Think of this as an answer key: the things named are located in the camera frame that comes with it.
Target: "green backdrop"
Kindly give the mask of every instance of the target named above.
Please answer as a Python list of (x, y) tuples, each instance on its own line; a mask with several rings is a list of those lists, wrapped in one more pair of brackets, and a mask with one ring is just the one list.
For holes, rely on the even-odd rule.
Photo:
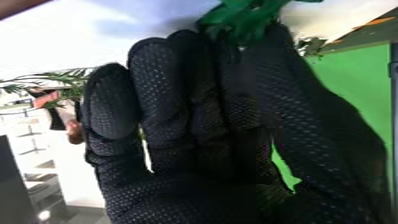
[[(391, 80), (390, 80), (390, 44), (310, 57), (308, 63), (317, 76), (335, 93), (358, 107), (365, 120), (386, 142), (390, 150), (390, 175), (393, 174), (393, 136), (391, 136)], [(290, 187), (299, 182), (292, 177), (278, 153), (274, 161), (283, 171)]]

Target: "ceiling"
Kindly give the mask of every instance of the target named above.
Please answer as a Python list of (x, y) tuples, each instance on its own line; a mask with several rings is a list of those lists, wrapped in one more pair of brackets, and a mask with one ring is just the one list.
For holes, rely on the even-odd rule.
[[(217, 6), (217, 0), (63, 0), (0, 21), (0, 78), (127, 61), (134, 43), (168, 36)], [(294, 2), (283, 21), (297, 37), (336, 40), (398, 0)]]

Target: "black glove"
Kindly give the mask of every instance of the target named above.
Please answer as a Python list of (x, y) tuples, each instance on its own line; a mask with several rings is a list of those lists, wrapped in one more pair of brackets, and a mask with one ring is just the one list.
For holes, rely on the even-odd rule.
[(221, 42), (219, 55), (235, 58), (233, 65), (219, 60), (223, 71), (240, 71), (249, 82), (278, 151), (303, 179), (278, 223), (393, 223), (384, 142), (315, 77), (288, 28), (274, 24), (242, 53)]
[(129, 68), (111, 64), (95, 71), (82, 107), (88, 162), (111, 220), (260, 223), (258, 192), (276, 189), (264, 203), (278, 208), (290, 191), (271, 162), (255, 99), (230, 93), (230, 84), (217, 81), (201, 36), (182, 31), (139, 42)]

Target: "textured glove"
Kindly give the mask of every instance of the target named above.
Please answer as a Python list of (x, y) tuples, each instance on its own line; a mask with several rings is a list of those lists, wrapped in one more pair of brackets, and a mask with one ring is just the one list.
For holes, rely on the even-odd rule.
[(278, 223), (393, 223), (384, 142), (354, 106), (315, 77), (281, 24), (235, 58), (278, 151), (303, 179), (274, 214)]
[[(88, 162), (111, 220), (123, 224), (260, 223), (256, 183), (281, 182), (269, 159), (271, 133), (253, 98), (219, 86), (200, 35), (182, 31), (168, 39), (141, 41), (129, 68), (111, 64), (95, 71), (82, 108)], [(271, 169), (258, 170), (256, 164)], [(285, 185), (278, 189), (269, 207), (290, 195)]]

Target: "palm plant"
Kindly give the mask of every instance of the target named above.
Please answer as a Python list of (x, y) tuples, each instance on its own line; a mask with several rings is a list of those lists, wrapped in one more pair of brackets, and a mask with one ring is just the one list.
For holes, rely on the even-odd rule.
[(68, 88), (68, 91), (63, 91), (59, 99), (45, 105), (45, 108), (54, 108), (61, 106), (59, 101), (81, 99), (82, 87), (91, 71), (93, 68), (77, 68), (43, 74), (22, 75), (13, 79), (0, 79), (0, 92), (22, 95), (29, 89), (45, 91), (45, 87), (49, 86)]

